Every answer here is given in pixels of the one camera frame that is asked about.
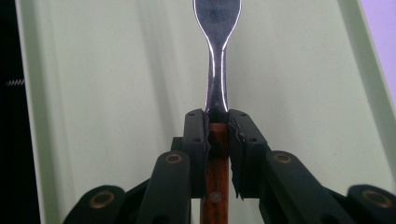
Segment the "wooden handle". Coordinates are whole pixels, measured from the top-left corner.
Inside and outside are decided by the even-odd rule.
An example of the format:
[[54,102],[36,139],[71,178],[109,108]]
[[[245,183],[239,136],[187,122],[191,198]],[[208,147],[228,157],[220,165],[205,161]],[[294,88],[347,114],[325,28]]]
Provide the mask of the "wooden handle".
[[209,124],[212,146],[207,163],[206,198],[201,200],[201,224],[228,223],[228,127],[225,123]]

